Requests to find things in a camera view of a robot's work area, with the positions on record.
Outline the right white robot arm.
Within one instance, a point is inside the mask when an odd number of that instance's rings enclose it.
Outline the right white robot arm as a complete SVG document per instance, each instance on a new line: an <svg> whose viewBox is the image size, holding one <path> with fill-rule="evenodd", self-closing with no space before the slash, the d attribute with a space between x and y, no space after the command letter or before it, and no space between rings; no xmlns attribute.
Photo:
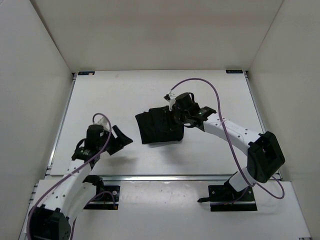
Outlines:
<svg viewBox="0 0 320 240"><path fill-rule="evenodd" d="M229 200L236 200L247 187L266 183L285 163L279 142L272 132L251 131L223 118L208 106L199 107L191 92L179 96L169 93L164 99L169 103L169 115L176 124L217 136L246 155L246 167L232 175L224 187L224 195Z"/></svg>

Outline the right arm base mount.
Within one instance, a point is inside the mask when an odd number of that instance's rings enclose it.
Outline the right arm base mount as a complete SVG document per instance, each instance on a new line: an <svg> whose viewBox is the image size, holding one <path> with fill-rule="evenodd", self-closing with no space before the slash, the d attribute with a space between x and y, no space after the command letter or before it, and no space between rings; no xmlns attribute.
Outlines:
<svg viewBox="0 0 320 240"><path fill-rule="evenodd" d="M209 203L211 212L255 212L258 210L253 188L237 192L228 183L210 183L208 196L200 197L199 204Z"/></svg>

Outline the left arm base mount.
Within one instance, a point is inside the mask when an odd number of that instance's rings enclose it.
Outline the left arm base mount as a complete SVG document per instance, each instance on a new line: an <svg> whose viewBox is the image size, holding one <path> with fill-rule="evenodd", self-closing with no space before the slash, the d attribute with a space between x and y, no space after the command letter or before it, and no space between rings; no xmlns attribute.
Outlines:
<svg viewBox="0 0 320 240"><path fill-rule="evenodd" d="M119 209L121 186L105 183L97 175L89 175L83 183L90 183L95 187L93 199L84 207L85 210L111 210Z"/></svg>

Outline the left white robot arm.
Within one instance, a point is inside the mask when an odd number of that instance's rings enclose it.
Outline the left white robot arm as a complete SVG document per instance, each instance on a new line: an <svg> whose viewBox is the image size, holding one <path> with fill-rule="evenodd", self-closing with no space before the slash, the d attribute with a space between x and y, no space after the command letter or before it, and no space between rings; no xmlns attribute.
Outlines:
<svg viewBox="0 0 320 240"><path fill-rule="evenodd" d="M91 172L101 154L110 156L133 140L114 125L110 130L92 124L74 150L63 178L48 189L28 214L26 236L29 240L68 240L78 214L94 199L111 194L103 179Z"/></svg>

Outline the black pleated skirt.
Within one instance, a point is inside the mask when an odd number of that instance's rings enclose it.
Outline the black pleated skirt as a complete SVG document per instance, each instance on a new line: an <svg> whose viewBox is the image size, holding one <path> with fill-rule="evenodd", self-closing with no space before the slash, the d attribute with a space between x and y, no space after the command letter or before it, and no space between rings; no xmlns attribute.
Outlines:
<svg viewBox="0 0 320 240"><path fill-rule="evenodd" d="M143 145L180 142L184 138L184 126L174 121L168 105L150 108L137 114L135 119Z"/></svg>

